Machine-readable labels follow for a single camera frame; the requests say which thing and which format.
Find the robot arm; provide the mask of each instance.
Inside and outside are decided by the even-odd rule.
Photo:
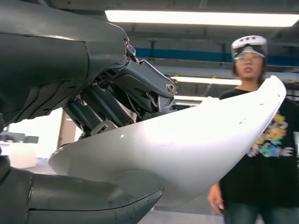
[[[176,111],[174,83],[146,60],[139,61],[128,41],[125,49],[127,62],[123,67],[105,69],[64,107],[84,132],[84,137],[94,130],[102,133]],[[137,119],[124,106],[136,113]]]
[[[0,4],[5,126],[63,107],[89,136],[105,120],[121,127],[176,111],[174,83],[139,61],[119,27],[25,2]]]

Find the fluorescent light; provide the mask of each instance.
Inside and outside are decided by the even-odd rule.
[[[221,85],[241,85],[239,79],[221,79],[221,78],[199,78],[199,77],[171,77],[178,82],[183,83],[207,83],[207,84],[221,84]]]
[[[176,105],[181,105],[181,106],[198,106],[200,103],[186,103],[186,102],[176,102]]]
[[[250,27],[291,27],[299,20],[296,14],[208,13],[106,10],[110,22],[200,24]]]
[[[174,96],[175,100],[203,101],[206,97]]]

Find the robotic hand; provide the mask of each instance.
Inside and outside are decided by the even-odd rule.
[[[1,131],[60,107],[82,138],[176,111],[174,84],[139,61],[119,27],[14,0],[1,1],[0,14]],[[143,170],[91,182],[32,174],[0,156],[2,224],[135,224],[162,194]]]

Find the blue stripe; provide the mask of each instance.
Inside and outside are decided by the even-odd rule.
[[[136,48],[136,54],[137,57],[147,58],[165,58],[223,63],[232,62],[230,53],[223,54],[220,52]],[[267,62],[269,65],[273,66],[299,66],[299,57],[268,56]]]

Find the glasses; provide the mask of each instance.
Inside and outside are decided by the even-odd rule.
[[[254,56],[251,56],[251,57],[239,56],[239,57],[236,58],[236,60],[237,60],[238,62],[240,62],[240,63],[245,63],[245,62],[247,62],[247,61],[255,62],[255,61],[257,61],[257,60],[259,60],[259,59],[260,59],[260,58],[261,58],[261,57],[259,56],[259,55],[254,55]]]

